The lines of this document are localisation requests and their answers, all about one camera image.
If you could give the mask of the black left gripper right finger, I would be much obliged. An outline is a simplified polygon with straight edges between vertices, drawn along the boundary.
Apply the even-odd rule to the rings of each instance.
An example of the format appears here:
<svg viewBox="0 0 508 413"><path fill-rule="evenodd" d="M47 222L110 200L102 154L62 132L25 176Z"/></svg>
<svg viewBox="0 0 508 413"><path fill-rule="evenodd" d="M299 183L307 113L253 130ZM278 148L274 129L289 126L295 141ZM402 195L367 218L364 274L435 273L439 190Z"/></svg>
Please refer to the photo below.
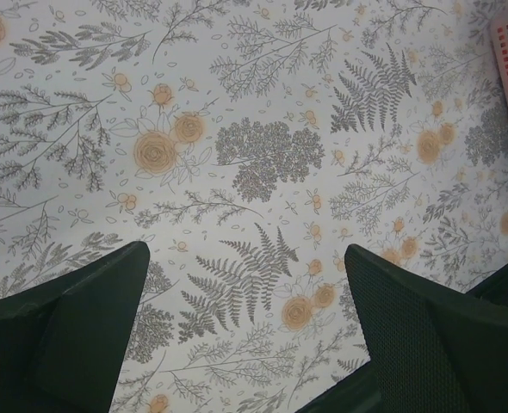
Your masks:
<svg viewBox="0 0 508 413"><path fill-rule="evenodd" d="M466 293L352 244L344 256L370 360L307 412L508 412L508 263Z"/></svg>

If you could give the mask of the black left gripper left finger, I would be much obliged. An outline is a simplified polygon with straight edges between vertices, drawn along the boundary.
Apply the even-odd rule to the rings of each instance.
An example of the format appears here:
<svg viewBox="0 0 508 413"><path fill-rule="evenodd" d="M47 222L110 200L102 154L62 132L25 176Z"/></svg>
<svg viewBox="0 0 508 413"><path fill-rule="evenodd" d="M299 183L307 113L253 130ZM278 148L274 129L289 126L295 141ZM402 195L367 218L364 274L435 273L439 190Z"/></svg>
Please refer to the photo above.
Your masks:
<svg viewBox="0 0 508 413"><path fill-rule="evenodd" d="M150 250L132 242L0 299L0 412L107 412Z"/></svg>

